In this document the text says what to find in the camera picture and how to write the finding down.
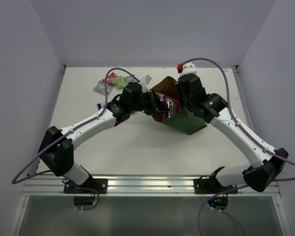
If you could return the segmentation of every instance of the gray wall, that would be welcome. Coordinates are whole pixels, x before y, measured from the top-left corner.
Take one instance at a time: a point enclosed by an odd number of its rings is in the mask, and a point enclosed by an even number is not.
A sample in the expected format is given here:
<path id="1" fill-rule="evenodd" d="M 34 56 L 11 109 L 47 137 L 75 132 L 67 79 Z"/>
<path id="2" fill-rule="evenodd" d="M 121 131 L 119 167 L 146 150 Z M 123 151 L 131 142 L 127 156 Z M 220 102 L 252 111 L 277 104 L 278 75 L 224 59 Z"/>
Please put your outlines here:
<path id="1" fill-rule="evenodd" d="M 278 0 L 239 67 L 255 131 L 295 161 L 295 0 Z M 280 177 L 294 177 L 285 165 Z M 279 184 L 295 235 L 295 181 Z"/>
<path id="2" fill-rule="evenodd" d="M 30 160 L 49 125 L 62 65 L 29 0 L 0 0 L 0 236 L 10 230 Z"/>
<path id="3" fill-rule="evenodd" d="M 275 0 L 31 0 L 62 62 L 238 65 Z"/>

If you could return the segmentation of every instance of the white tabletop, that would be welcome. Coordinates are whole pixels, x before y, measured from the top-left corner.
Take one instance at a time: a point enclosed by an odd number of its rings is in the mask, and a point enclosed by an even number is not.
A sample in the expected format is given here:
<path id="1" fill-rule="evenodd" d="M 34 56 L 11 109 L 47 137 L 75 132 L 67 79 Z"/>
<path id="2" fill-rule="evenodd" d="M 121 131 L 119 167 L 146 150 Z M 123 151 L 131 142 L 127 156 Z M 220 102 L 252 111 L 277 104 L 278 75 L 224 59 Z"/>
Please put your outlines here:
<path id="1" fill-rule="evenodd" d="M 153 87 L 166 76 L 178 79 L 175 68 L 126 68 L 141 79 L 150 75 Z M 62 128 L 75 124 L 96 113 L 97 103 L 104 96 L 93 91 L 109 68 L 66 69 L 51 126 Z M 126 76 L 124 72 L 115 71 Z M 245 119 L 233 72 L 225 69 L 229 80 L 233 110 Z M 226 98 L 221 72 L 215 68 L 198 68 L 207 93 L 218 93 Z M 114 88 L 112 99 L 121 90 Z M 110 175 L 206 175 L 220 166 L 248 163 L 244 155 L 222 133 L 208 125 L 189 136 L 152 117 L 135 113 L 130 119 L 86 141 L 74 152 L 75 161 L 91 174 Z M 47 170 L 41 161 L 37 171 Z"/>

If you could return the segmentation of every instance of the green box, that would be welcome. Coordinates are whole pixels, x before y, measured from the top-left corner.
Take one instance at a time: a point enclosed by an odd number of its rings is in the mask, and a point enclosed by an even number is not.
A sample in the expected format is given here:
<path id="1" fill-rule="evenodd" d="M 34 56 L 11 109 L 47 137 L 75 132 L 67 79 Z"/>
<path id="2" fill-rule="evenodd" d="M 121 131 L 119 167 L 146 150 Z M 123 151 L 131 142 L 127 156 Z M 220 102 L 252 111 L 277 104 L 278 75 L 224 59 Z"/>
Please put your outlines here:
<path id="1" fill-rule="evenodd" d="M 162 123 L 188 135 L 207 127 L 207 123 L 203 119 L 195 117 L 186 107 L 178 115 L 166 119 Z"/>

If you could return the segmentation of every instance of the plastic packet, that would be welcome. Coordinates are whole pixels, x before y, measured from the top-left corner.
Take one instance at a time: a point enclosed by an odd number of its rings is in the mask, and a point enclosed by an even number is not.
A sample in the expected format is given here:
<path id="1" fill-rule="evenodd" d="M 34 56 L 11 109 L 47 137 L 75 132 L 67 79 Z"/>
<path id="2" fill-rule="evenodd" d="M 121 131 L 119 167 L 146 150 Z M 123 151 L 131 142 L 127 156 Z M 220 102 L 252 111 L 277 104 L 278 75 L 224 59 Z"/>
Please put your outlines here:
<path id="1" fill-rule="evenodd" d="M 116 78 L 116 77 L 118 77 L 118 75 L 116 75 L 114 72 L 111 73 L 109 76 L 107 76 L 107 83 L 114 85 L 112 82 L 112 78 Z"/>
<path id="2" fill-rule="evenodd" d="M 136 82 L 135 78 L 133 78 L 131 75 L 124 77 L 123 80 L 126 83 L 126 85 L 128 85 L 128 83 L 130 82 Z"/>
<path id="3" fill-rule="evenodd" d="M 107 87 L 107 96 L 109 96 L 109 94 L 112 92 L 113 90 L 113 86 L 108 84 L 106 85 Z M 98 81 L 97 86 L 93 89 L 95 92 L 100 93 L 102 95 L 105 95 L 105 82 L 103 81 Z"/>
<path id="4" fill-rule="evenodd" d="M 126 83 L 123 80 L 123 77 L 122 76 L 118 76 L 118 77 L 112 78 L 112 82 L 118 88 L 124 88 L 124 87 L 126 87 Z"/>
<path id="5" fill-rule="evenodd" d="M 145 75 L 142 80 L 148 85 L 152 77 L 150 75 Z"/>
<path id="6" fill-rule="evenodd" d="M 180 103 L 169 96 L 163 95 L 158 92 L 154 92 L 156 98 L 158 98 L 167 108 L 167 112 L 157 113 L 153 115 L 155 121 L 163 122 L 166 119 L 169 119 L 177 114 L 179 114 L 182 110 Z"/>

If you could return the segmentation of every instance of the purple cable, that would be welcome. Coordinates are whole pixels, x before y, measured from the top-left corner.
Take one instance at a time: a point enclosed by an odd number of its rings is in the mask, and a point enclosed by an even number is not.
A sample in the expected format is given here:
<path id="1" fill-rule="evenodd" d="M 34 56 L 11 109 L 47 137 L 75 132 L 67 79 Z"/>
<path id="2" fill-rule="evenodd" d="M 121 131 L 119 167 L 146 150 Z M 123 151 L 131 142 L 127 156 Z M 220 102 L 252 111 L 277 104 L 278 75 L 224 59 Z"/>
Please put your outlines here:
<path id="1" fill-rule="evenodd" d="M 211 59 L 208 59 L 208 58 L 193 58 L 193 59 L 189 59 L 189 60 L 185 61 L 184 63 L 182 63 L 182 65 L 184 65 L 184 64 L 186 64 L 186 63 L 188 63 L 188 62 L 194 61 L 194 60 L 206 60 L 206 61 L 209 61 L 209 62 L 213 63 L 214 65 L 216 65 L 217 68 L 219 68 L 219 70 L 222 72 L 223 77 L 224 77 L 224 81 L 225 81 L 225 86 L 226 86 L 226 96 L 227 96 L 227 104 L 228 104 L 227 106 L 228 106 L 228 110 L 229 110 L 230 115 L 231 115 L 232 119 L 234 120 L 234 122 L 237 123 L 238 120 L 236 119 L 236 117 L 234 116 L 234 113 L 233 113 L 233 111 L 232 111 L 232 107 L 231 107 L 231 99 L 230 99 L 230 88 L 229 88 L 228 80 L 227 80 L 227 77 L 226 77 L 226 74 L 225 74 L 223 68 L 222 68 L 218 63 L 216 63 L 215 61 L 213 61 L 213 60 L 211 60 Z M 243 132 L 243 133 L 244 133 L 244 134 L 245 134 L 245 135 L 246 135 L 251 141 L 253 141 L 257 146 L 259 146 L 262 150 L 265 149 L 265 147 L 264 147 L 262 144 L 260 144 L 256 139 L 254 139 L 254 137 L 252 137 L 252 136 L 247 132 L 247 130 L 245 130 L 244 127 L 242 127 L 241 125 L 239 125 L 239 128 L 240 128 L 240 129 L 242 130 L 242 132 Z M 288 160 L 288 159 L 285 159 L 284 157 L 279 156 L 279 155 L 277 155 L 276 153 L 274 153 L 274 152 L 272 152 L 272 151 L 267 150 L 266 152 L 269 153 L 269 154 L 271 154 L 272 156 L 274 156 L 274 157 L 276 157 L 276 158 L 282 160 L 282 161 L 285 161 L 285 162 L 287 162 L 287 163 L 289 163 L 289 164 L 295 166 L 295 162 L 293 162 L 293 161 L 290 161 L 290 160 Z M 295 180 L 295 177 L 291 177 L 291 178 L 283 178 L 283 179 L 275 179 L 275 181 L 290 181 L 290 180 Z M 234 190 L 242 189 L 242 188 L 245 188 L 245 187 L 247 187 L 247 185 L 244 185 L 244 186 L 239 187 L 239 188 L 234 189 Z M 231 191 L 232 191 L 232 190 L 227 190 L 227 191 L 224 191 L 224 192 L 221 192 L 221 193 L 215 194 L 214 196 L 210 197 L 207 201 L 205 201 L 205 202 L 201 205 L 200 210 L 199 210 L 199 213 L 198 213 L 198 228 L 199 228 L 199 232 L 200 232 L 201 235 L 203 235 L 203 233 L 202 233 L 202 230 L 201 230 L 201 227 L 200 227 L 200 215 L 201 215 L 201 211 L 203 210 L 203 207 L 205 206 L 205 204 L 206 204 L 209 200 L 211 200 L 212 198 L 214 198 L 214 197 L 216 197 L 216 196 L 219 196 L 219 195 L 221 195 L 221 194 L 229 193 L 229 192 L 231 192 Z M 227 213 L 227 212 L 224 212 L 224 213 L 227 214 L 228 216 L 232 217 L 235 221 L 237 221 L 237 222 L 239 223 L 239 225 L 240 225 L 240 227 L 241 227 L 241 229 L 242 229 L 242 231 L 243 231 L 243 234 L 245 235 L 245 232 L 244 232 L 243 227 L 242 227 L 242 225 L 240 224 L 240 222 L 239 222 L 239 221 L 238 221 L 233 215 L 231 215 L 231 214 L 229 214 L 229 213 Z"/>
<path id="2" fill-rule="evenodd" d="M 228 194 L 230 192 L 234 192 L 234 191 L 237 191 L 237 190 L 240 190 L 240 189 L 243 189 L 245 187 L 248 187 L 248 185 L 244 185 L 244 186 L 241 186 L 241 187 L 238 187 L 238 188 L 233 188 L 233 189 L 229 189 L 229 190 L 226 190 L 224 192 L 221 192 L 221 193 L 217 193 L 215 195 L 213 195 L 212 197 L 209 197 L 207 200 L 205 200 L 205 202 L 201 205 L 200 207 L 200 210 L 198 212 L 198 229 L 199 229 L 199 232 L 200 232 L 200 235 L 203 236 L 203 232 L 201 230 L 201 226 L 200 226 L 200 218 L 201 218 L 201 212 L 203 210 L 203 208 L 205 207 L 205 205 L 207 204 L 208 201 L 212 200 L 213 198 L 216 198 L 217 196 L 221 195 L 221 194 Z M 233 218 L 240 226 L 241 230 L 242 230 L 242 234 L 245 236 L 246 233 L 245 233 L 245 230 L 244 230 L 244 227 L 242 226 L 242 224 L 240 223 L 240 221 L 235 217 L 233 216 L 232 214 L 228 213 L 228 212 L 225 212 L 225 211 L 221 211 L 221 213 Z"/>
<path id="3" fill-rule="evenodd" d="M 81 124 L 75 126 L 75 127 L 73 128 L 73 131 L 75 131 L 75 130 L 77 130 L 78 128 L 81 128 L 82 126 L 84 126 L 84 125 L 86 125 L 86 124 L 92 122 L 93 120 L 98 119 L 101 115 L 104 114 L 104 112 L 105 112 L 105 110 L 106 110 L 106 107 L 107 107 L 107 100 L 108 100 L 108 95 L 107 95 L 107 77 L 108 77 L 109 73 L 111 73 L 113 70 L 121 70 L 121 71 L 124 71 L 124 72 L 126 72 L 127 74 L 129 74 L 130 76 L 132 76 L 137 82 L 139 82 L 139 80 L 138 80 L 134 75 L 132 75 L 130 72 L 126 71 L 125 69 L 118 68 L 118 67 L 115 67 L 115 68 L 110 69 L 110 70 L 107 72 L 106 76 L 105 76 L 105 105 L 104 105 L 104 107 L 103 107 L 103 110 L 98 114 L 98 116 L 93 117 L 93 118 L 91 118 L 91 119 L 89 119 L 89 120 L 87 120 L 87 121 L 85 121 L 85 122 L 83 122 L 83 123 L 81 123 Z M 49 148 L 51 148 L 52 146 L 54 146 L 54 145 L 60 143 L 61 140 L 63 140 L 66 136 L 68 136 L 68 135 L 71 134 L 71 133 L 73 133 L 73 132 L 69 131 L 69 132 L 65 133 L 65 134 L 62 135 L 60 138 L 58 138 L 57 140 L 53 141 L 51 144 L 49 144 L 48 146 L 46 146 L 42 151 L 40 151 L 40 152 L 34 157 L 34 159 L 33 159 L 32 161 L 30 161 L 26 166 L 24 166 L 24 167 L 23 167 L 23 168 L 22 168 L 22 169 L 16 174 L 16 176 L 15 176 L 15 177 L 13 178 L 13 180 L 12 180 L 12 184 L 17 184 L 17 183 L 23 182 L 23 181 L 25 181 L 25 180 L 27 180 L 27 179 L 29 179 L 29 178 L 32 178 L 32 177 L 34 177 L 34 176 L 38 176 L 38 175 L 42 175 L 42 174 L 45 174 L 45 173 L 52 172 L 52 171 L 42 171 L 42 172 L 38 172 L 38 173 L 36 173 L 36 174 L 34 174 L 34 175 L 27 176 L 27 177 L 22 178 L 22 179 L 18 179 L 18 178 L 21 176 L 21 174 L 22 174 L 22 173 L 23 173 L 23 172 L 24 172 L 24 171 L 25 171 L 25 170 L 26 170 L 31 164 L 33 164 L 33 162 L 34 162 L 37 158 L 39 158 L 42 154 L 44 154 L 44 153 L 45 153 Z"/>

